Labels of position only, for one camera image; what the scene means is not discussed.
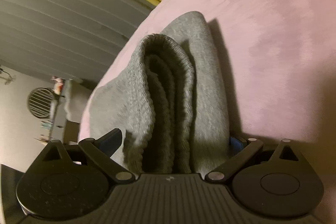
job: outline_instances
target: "crosshair logo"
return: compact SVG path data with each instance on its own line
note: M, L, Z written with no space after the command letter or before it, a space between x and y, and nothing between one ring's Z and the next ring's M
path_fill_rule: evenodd
M175 178L172 176L166 177L166 180L168 180L169 182L173 181Z

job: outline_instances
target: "round fan grille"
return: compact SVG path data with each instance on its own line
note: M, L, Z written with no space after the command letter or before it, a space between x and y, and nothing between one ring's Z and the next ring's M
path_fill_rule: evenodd
M53 100L54 94L49 89L34 89L28 96L29 111L35 117L48 118L50 116L50 106Z

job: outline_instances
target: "pink fabric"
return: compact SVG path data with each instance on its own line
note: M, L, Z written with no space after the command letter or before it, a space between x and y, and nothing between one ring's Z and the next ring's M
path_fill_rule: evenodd
M296 140L325 185L316 215L336 223L336 0L163 0L99 86L126 67L142 37L191 10L203 13L218 48L230 129ZM89 136L88 108L80 139Z

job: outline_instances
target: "white wall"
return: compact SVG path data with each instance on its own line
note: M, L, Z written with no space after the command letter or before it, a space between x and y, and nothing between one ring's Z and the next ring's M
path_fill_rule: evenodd
M0 79L0 163L25 172L44 148L34 138L48 134L41 127L41 119L29 112L27 97L35 88L53 85L4 66L1 68L16 75L16 80L4 85L5 81Z

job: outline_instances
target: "gray garment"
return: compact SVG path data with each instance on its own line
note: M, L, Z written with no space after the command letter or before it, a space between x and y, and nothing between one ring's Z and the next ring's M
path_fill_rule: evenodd
M188 12L142 39L127 67L97 89L90 135L123 131L112 159L139 174L205 175L227 158L224 83L202 14Z

